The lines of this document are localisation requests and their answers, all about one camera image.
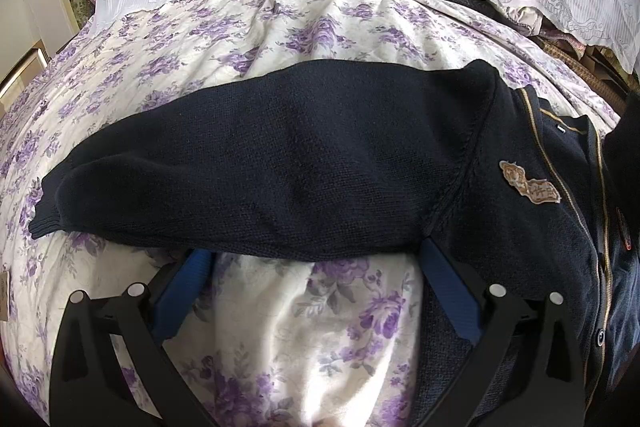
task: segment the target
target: sweater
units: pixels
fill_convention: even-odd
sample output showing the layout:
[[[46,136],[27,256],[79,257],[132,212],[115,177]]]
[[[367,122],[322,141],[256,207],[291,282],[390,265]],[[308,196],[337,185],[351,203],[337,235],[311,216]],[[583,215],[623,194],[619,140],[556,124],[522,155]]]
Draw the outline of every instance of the sweater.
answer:
[[[564,296],[588,404],[635,341],[638,227],[618,232],[629,202],[593,126],[480,60],[429,72],[315,60],[202,89],[98,131],[42,188],[34,239],[65,230],[325,261],[417,251],[430,237],[487,283]],[[424,292],[412,425],[470,350]],[[478,414],[498,404],[514,356]]]

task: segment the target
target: cardboard tag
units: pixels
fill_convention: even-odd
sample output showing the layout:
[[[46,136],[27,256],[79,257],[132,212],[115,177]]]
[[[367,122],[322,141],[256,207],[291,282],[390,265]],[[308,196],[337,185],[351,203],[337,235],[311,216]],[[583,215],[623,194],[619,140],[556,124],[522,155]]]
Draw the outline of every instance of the cardboard tag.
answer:
[[[0,321],[9,320],[9,272],[0,273]]]

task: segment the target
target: floral bedsheet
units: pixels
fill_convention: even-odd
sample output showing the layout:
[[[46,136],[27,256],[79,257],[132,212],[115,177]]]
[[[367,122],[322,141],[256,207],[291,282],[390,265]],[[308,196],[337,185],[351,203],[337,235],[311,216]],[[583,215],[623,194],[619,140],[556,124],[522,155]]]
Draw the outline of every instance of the floral bedsheet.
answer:
[[[559,114],[610,107],[564,64],[506,26],[441,0],[183,0],[88,28],[0,121],[0,262],[10,320],[0,323],[21,392],[45,419],[49,371],[68,295],[117,295],[171,252],[27,224],[43,176],[101,127],[188,92],[302,60],[399,62],[424,70],[484,58],[510,86],[532,84]],[[223,427],[400,427],[417,360],[422,277],[411,255],[296,263],[224,253],[165,348]],[[154,407],[114,340],[141,407]]]

